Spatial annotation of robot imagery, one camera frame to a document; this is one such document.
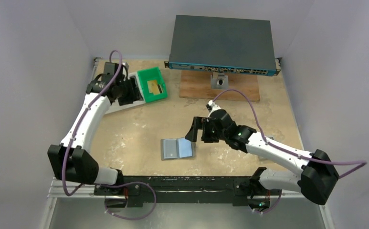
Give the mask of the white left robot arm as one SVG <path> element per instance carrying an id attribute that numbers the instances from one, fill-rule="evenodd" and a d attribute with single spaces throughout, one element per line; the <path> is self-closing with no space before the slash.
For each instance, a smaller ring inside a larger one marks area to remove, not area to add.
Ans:
<path id="1" fill-rule="evenodd" d="M 79 184 L 105 184 L 112 195 L 124 190 L 118 169 L 101 167 L 90 155 L 92 140 L 107 113 L 145 103 L 137 72 L 128 73 L 127 63 L 106 62 L 104 70 L 86 87 L 83 106 L 67 135 L 50 145 L 48 158 L 56 179 Z"/>

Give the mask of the gold card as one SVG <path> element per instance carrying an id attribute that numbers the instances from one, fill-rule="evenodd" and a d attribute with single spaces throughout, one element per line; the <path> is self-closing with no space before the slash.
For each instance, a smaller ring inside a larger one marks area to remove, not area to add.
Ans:
<path id="1" fill-rule="evenodd" d="M 153 94 L 159 95 L 163 93 L 163 87 L 160 84 L 153 84 Z"/>
<path id="2" fill-rule="evenodd" d="M 147 84 L 148 84 L 149 93 L 151 93 L 153 95 L 160 94 L 160 90 L 159 90 L 159 87 L 158 87 L 157 80 L 149 80 L 149 81 L 147 81 Z"/>

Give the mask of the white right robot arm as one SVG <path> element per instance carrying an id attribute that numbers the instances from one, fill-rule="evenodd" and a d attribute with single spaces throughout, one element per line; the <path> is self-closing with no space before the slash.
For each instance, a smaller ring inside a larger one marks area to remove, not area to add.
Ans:
<path id="1" fill-rule="evenodd" d="M 339 180 L 326 152 L 317 149 L 312 153 L 264 138 L 257 130 L 236 124 L 223 109 L 213 111 L 208 117 L 194 117 L 185 139 L 196 142 L 199 130 L 205 143 L 224 141 L 234 150 L 269 159 L 287 169 L 263 168 L 256 172 L 258 176 L 250 181 L 255 194 L 283 189 L 299 192 L 311 202 L 324 205 Z"/>

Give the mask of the grey leather card holder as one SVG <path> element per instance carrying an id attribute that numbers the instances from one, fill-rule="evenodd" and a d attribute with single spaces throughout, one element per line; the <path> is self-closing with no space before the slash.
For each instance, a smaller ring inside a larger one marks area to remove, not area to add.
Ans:
<path id="1" fill-rule="evenodd" d="M 185 138 L 161 139 L 161 160 L 190 159 L 195 157 L 196 143 Z"/>

